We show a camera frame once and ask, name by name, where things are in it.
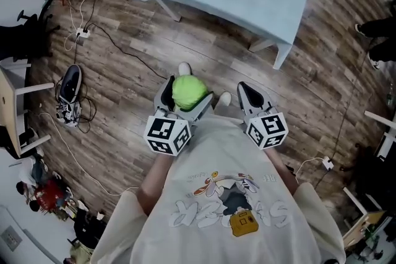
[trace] black chair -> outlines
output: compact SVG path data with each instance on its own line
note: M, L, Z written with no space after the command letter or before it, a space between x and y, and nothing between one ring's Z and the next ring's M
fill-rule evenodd
M37 19L36 14L28 17L22 10L17 21L26 19L25 24L16 27L0 27L0 61L7 57L13 57L14 61L17 61L25 58L51 56L47 46L48 35L61 27L57 25L46 31L50 18L52 18L51 14L46 19Z

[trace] green ball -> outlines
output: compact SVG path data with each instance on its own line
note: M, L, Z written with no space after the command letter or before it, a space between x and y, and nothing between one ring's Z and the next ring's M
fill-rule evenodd
M190 110L207 92L203 81L192 75L178 77L172 86L174 103L183 110Z

